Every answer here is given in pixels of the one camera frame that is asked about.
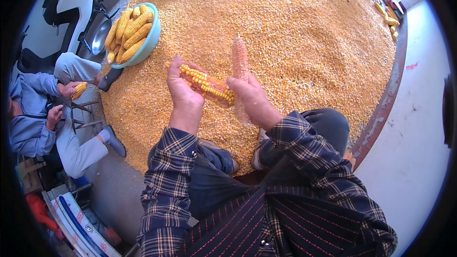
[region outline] seated man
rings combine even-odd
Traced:
[[[8,114],[12,150],[28,156],[48,155],[57,146],[65,172],[78,178],[84,170],[99,161],[108,149],[121,156],[126,152],[111,126],[79,145],[73,131],[71,98],[75,86],[88,82],[107,91],[120,72],[100,77],[101,65],[73,53],[63,53],[56,61],[54,75],[21,73],[10,87]]]
[[[229,77],[251,122],[266,131],[251,164],[271,171],[248,186],[227,175],[237,168],[227,151],[197,142],[204,99],[180,79],[181,64],[177,57],[169,66],[174,108],[148,159],[137,237],[142,256],[392,254],[396,233],[340,156],[349,125],[339,112],[284,117],[254,76],[248,83]],[[200,220],[193,228],[191,215]]]

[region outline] pile of corn kernels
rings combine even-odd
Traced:
[[[129,7],[142,2],[159,11],[159,43],[102,93],[106,122],[142,173],[172,111],[165,64],[176,54],[224,79],[240,35],[251,72],[280,112],[335,108],[349,120],[353,139],[390,77],[395,45],[371,0],[131,0]],[[233,108],[206,101],[198,135],[228,150],[241,165],[238,175],[253,171],[257,132],[239,123]]]

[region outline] white scooter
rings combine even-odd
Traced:
[[[85,36],[91,27],[97,14],[103,14],[107,19],[111,19],[119,9],[109,16],[106,13],[103,0],[44,0],[43,17],[52,26],[69,23],[64,36],[62,47],[56,53],[41,58],[30,49],[24,48],[20,54],[17,68],[22,72],[47,72],[53,73],[54,65],[60,54],[72,52],[77,54],[84,45],[90,47],[85,40]]]

